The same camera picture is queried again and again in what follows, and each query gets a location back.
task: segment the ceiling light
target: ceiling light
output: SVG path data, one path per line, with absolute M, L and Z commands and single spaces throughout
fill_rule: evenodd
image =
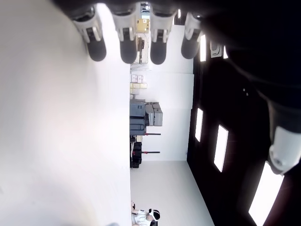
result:
M 275 202 L 284 176 L 273 173 L 266 161 L 251 204 L 249 214 L 257 226 L 262 226 Z
M 219 125 L 217 140 L 216 140 L 214 163 L 220 172 L 222 172 L 222 168 L 224 165 L 227 141 L 228 141 L 228 131 L 223 126 Z
M 206 61 L 206 36 L 201 36 L 200 46 L 199 46 L 199 52 L 200 52 L 200 61 Z
M 224 59 L 227 59 L 228 58 L 228 55 L 226 53 L 226 47 L 224 46 Z
M 200 142 L 201 140 L 202 124 L 203 124 L 203 111 L 198 108 L 196 133 L 195 133 L 195 137 L 198 140 L 198 142 Z

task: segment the dark ceiling panel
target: dark ceiling panel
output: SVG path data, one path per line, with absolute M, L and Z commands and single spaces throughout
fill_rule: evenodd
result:
M 215 226 L 255 225 L 248 210 L 270 146 L 267 104 L 229 60 L 207 54 L 201 63 L 198 56 L 187 161 Z M 200 142 L 195 139 L 198 107 L 204 111 Z M 229 131 L 222 173 L 214 165 L 219 124 Z M 300 165 L 286 173 L 265 225 L 298 222 L 300 180 Z

